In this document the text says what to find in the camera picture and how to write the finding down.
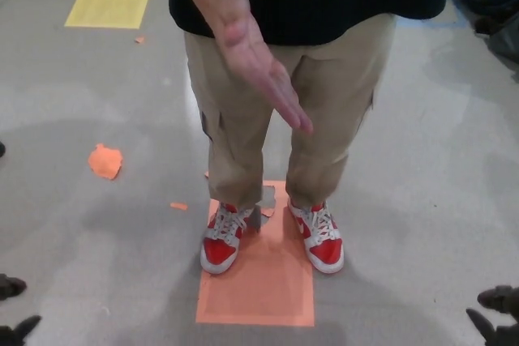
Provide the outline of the person's right hand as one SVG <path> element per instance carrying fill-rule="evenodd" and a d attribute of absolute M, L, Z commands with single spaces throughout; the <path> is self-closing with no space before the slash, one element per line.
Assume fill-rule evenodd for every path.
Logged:
<path fill-rule="evenodd" d="M 286 68 L 273 56 L 248 8 L 217 7 L 208 24 L 230 70 L 254 88 L 295 130 L 313 131 Z"/>

